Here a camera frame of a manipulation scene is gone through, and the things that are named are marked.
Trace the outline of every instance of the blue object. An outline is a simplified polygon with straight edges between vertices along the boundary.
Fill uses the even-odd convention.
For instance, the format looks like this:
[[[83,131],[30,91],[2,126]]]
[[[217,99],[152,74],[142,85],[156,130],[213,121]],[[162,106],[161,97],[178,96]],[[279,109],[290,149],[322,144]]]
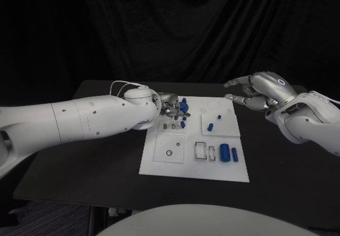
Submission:
[[[213,130],[213,124],[210,123],[207,127],[207,131],[211,131],[211,130]]]
[[[229,145],[227,144],[220,144],[218,149],[220,149],[220,160],[221,160],[221,162],[229,162],[230,161]]]
[[[236,152],[236,149],[234,149],[234,148],[231,148],[231,158],[233,158],[233,161],[234,161],[234,162],[239,161],[237,152]]]
[[[187,106],[185,102],[180,102],[180,103],[178,103],[178,109],[180,109],[182,112],[187,112],[188,106]]]

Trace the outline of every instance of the black table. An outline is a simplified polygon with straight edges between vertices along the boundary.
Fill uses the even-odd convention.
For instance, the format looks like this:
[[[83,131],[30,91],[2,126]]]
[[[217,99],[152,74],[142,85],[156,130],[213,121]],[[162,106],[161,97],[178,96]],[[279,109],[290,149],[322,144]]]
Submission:
[[[84,81],[73,98],[108,94],[109,84]],[[182,96],[241,94],[239,87],[226,89],[217,84],[144,84]],[[340,229],[340,158],[312,142],[292,144],[263,113],[237,104],[234,113],[250,183],[139,175],[146,131],[131,130],[41,150],[14,198],[135,210],[211,204],[250,210],[298,225]]]

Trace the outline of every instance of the floor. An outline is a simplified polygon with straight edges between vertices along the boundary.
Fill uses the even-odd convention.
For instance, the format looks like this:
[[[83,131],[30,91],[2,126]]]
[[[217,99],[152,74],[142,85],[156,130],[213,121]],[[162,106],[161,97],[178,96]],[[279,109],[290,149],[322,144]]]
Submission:
[[[86,236],[89,206],[31,201],[15,210],[18,226],[0,228],[0,236]],[[106,225],[131,215],[108,217]],[[340,232],[311,230],[319,236],[340,236]]]

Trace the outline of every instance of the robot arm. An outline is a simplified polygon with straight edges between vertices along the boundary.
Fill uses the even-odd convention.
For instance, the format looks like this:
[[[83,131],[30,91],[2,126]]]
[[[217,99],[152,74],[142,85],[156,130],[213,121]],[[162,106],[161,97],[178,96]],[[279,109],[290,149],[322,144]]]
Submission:
[[[77,140],[97,139],[152,126],[155,117],[185,116],[177,95],[129,89],[123,99],[105,95],[23,107],[0,107],[0,178],[38,150]]]
[[[236,84],[243,84],[249,98],[227,94],[226,99],[256,111],[266,111],[265,118],[278,125],[290,142],[302,144],[311,140],[331,154],[340,154],[340,110],[325,96],[314,91],[296,94],[272,72],[233,79],[224,87]]]

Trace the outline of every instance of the dark background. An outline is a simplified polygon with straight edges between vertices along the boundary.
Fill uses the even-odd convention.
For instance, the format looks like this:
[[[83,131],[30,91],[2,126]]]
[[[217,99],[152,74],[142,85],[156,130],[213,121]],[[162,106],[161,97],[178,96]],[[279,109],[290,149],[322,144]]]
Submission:
[[[0,1],[0,105],[83,80],[223,83],[270,70],[340,99],[338,0]]]

